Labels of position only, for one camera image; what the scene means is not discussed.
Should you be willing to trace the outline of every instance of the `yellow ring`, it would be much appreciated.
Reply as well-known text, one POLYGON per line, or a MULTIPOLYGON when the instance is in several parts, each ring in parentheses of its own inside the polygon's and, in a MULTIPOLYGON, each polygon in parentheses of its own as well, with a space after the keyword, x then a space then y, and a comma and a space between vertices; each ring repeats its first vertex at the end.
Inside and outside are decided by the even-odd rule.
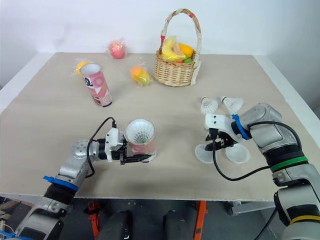
POLYGON ((295 222, 301 221, 301 220, 317 220, 320 221, 320 216, 313 216, 313 215, 304 215, 304 216, 297 216, 294 219, 291 220, 290 225, 294 224, 295 222))

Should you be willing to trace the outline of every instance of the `cup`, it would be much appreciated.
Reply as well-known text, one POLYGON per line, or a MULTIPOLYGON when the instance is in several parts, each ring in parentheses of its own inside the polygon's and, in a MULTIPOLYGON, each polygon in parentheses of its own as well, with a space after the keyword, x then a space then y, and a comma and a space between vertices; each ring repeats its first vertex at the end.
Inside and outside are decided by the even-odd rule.
POLYGON ((89 63, 81 67, 80 72, 94 102, 102 107, 111 105, 112 98, 101 66, 89 63))
POLYGON ((150 154, 143 162, 150 162, 157 154, 154 125, 142 118, 133 120, 125 130, 125 138, 133 154, 150 154))

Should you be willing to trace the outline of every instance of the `wicker basket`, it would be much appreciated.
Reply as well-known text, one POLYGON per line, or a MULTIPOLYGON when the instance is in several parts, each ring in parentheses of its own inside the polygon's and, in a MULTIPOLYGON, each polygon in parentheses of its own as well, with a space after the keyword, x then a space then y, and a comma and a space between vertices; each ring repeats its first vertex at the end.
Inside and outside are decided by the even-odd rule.
POLYGON ((196 16, 188 9, 178 9, 172 12, 164 23, 164 28, 161 31, 161 45, 158 51, 156 51, 156 60, 154 66, 154 77, 160 83, 171 86, 171 87, 182 87, 187 85, 193 85, 196 83, 196 77, 201 65, 199 60, 199 54, 201 50, 201 29, 196 16), (196 51, 193 52, 192 59, 193 62, 189 63, 177 63, 177 62, 166 62, 160 56, 162 51, 162 46, 165 41, 167 34, 167 27, 173 16, 179 13, 187 14, 192 18, 195 24, 195 31, 197 35, 197 45, 196 51))

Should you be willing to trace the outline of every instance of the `pink cylinder can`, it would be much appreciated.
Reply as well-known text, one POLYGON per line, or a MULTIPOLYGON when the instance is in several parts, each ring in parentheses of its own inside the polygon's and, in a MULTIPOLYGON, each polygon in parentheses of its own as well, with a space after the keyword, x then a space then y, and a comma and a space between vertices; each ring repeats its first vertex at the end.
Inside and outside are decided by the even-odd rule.
POLYGON ((89 63, 81 67, 80 72, 94 102, 102 107, 111 105, 112 98, 101 66, 89 63))

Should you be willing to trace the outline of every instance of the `robotic arm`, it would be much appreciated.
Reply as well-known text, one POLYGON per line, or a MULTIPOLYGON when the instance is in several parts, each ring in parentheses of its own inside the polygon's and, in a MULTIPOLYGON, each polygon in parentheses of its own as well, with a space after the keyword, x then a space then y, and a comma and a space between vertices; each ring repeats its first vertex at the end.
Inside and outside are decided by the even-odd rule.
POLYGON ((213 140, 206 150, 214 152, 253 139, 266 159, 273 182, 282 187, 274 194, 279 218, 288 226, 282 239, 319 240, 320 175, 308 163, 296 132, 282 124, 281 114, 266 103, 232 118, 205 116, 205 128, 210 133, 207 140, 213 140))
MULTIPOLYGON (((304 156, 298 135, 281 123, 282 116, 278 111, 265 103, 232 117, 233 120, 223 115, 206 114, 205 128, 209 130, 206 140, 212 140, 212 143, 205 149, 213 151, 215 160, 216 150, 253 139, 268 164, 262 169, 270 168, 273 182, 282 187, 274 194, 279 218, 288 226, 282 239, 319 240, 320 175, 304 156)), ((146 154, 127 156, 127 142, 115 122, 105 138, 77 141, 58 174, 44 177, 51 185, 18 226, 14 239, 59 238, 63 227, 60 218, 66 215, 71 200, 88 176, 91 161, 119 160, 123 165, 149 157, 146 154)))
POLYGON ((8 234, 7 237, 23 240, 58 239, 63 228, 60 218, 67 214, 73 197, 88 176, 92 162, 120 161, 120 164, 124 165, 145 162, 149 157, 149 154, 127 156, 127 141, 123 133, 117 129, 115 121, 105 138, 77 141, 58 174, 55 177, 44 177, 51 183, 44 196, 17 227, 16 234, 8 234))

